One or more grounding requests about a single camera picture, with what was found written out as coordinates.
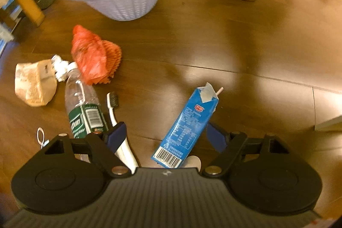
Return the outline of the blue milk carton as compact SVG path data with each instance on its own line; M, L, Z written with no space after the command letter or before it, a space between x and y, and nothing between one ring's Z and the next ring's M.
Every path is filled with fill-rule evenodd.
M165 168L179 168L208 125L222 91L210 83L197 87L151 159Z

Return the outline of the white tissue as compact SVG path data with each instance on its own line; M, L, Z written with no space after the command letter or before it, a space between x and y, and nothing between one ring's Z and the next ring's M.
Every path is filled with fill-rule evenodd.
M69 61L63 60L59 55L55 54L51 58L51 63L55 72L55 78L58 82L64 82L67 79Z

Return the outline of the beige paper bag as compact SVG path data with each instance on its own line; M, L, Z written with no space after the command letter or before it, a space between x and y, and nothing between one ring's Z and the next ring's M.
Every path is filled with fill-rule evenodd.
M57 80L51 60L19 63L15 71L15 94L31 107L46 106L54 97Z

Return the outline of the white toothbrush black bristles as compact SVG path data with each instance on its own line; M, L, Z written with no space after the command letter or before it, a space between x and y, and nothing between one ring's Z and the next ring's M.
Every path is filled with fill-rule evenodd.
M118 123L115 118L115 109L118 108L118 105L117 94L114 92L108 93L107 108L114 132L109 136L107 145L120 161L130 169L131 173L134 174L139 165L128 143L126 124L124 122Z

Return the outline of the clear plastic water bottle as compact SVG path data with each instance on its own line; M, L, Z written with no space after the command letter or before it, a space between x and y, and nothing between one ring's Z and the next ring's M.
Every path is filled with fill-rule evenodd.
M85 138L92 132L108 131L96 91L85 83L76 62L67 67L65 108L74 138Z

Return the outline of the red plastic bag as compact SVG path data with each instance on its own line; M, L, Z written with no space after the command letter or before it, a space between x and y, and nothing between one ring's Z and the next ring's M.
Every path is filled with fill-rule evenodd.
M71 55L87 84L98 84L107 77L107 55L102 39L81 25L73 28Z

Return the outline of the orange foam fruit net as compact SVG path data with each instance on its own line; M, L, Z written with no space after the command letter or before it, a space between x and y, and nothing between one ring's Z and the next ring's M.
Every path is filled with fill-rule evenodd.
M100 60L100 77L97 78L97 83L107 84L111 82L117 71L122 58L122 50L117 45L110 41L103 40L104 56Z

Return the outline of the blue face mask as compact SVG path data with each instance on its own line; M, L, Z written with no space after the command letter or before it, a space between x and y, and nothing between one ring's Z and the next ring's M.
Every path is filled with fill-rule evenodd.
M38 127L37 129L37 142L39 143L41 149L49 143L49 140L45 139L45 132L42 127Z

